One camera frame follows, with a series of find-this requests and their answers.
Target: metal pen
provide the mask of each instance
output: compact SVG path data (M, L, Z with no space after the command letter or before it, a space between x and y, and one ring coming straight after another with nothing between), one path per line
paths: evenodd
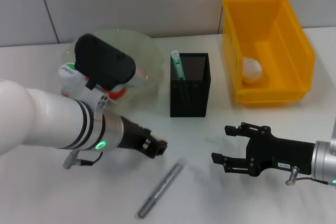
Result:
M170 184L174 181L174 179L178 176L185 165L183 161L177 161L173 168L167 173L167 175L161 180L158 186L155 188L154 192L149 196L148 200L142 206L140 211L138 212L138 216L143 219L152 207L156 204L156 202L162 197L162 195L167 191Z

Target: white table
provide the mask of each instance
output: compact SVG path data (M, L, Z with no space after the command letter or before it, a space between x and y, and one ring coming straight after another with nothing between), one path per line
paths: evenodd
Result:
M166 55L159 96L118 112L168 141L162 157L131 150L105 153L94 167L64 170L68 151L20 146L0 158L1 223L334 223L336 191L310 181L288 187L289 173L269 169L253 178L225 174L211 153L244 157L247 138L225 125L269 125L277 137L329 141L336 116L336 28L305 30L316 54L311 91L282 108L234 105L222 64L221 35L156 39ZM0 78L58 93L63 45L0 48ZM207 52L211 88L206 118L169 117L170 51ZM144 220L137 210L179 158L188 166Z

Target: green indicator light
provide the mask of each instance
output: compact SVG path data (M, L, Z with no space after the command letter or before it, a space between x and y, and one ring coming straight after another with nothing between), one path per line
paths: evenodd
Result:
M102 149L105 145L106 145L106 142L105 142L105 141L100 142L99 144L96 145L96 149L97 149L97 150Z
M76 70L74 64L67 64L67 66L68 66L69 68L71 68L72 70Z

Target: clear glass bowl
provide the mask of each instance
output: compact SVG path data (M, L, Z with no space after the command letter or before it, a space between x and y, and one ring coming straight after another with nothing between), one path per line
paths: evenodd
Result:
M106 43L132 57L135 64L148 76L148 83L144 88L126 88L125 93L114 103L121 103L136 97L138 93L144 94L156 89L162 77L163 55L154 40L147 35L126 29L107 29L92 33ZM62 64L75 61L75 40L62 55Z

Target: black mesh pen holder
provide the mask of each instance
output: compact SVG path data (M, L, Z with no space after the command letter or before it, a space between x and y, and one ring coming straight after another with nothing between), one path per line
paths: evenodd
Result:
M180 54L185 80L170 64L170 117L205 117L211 83L207 53Z

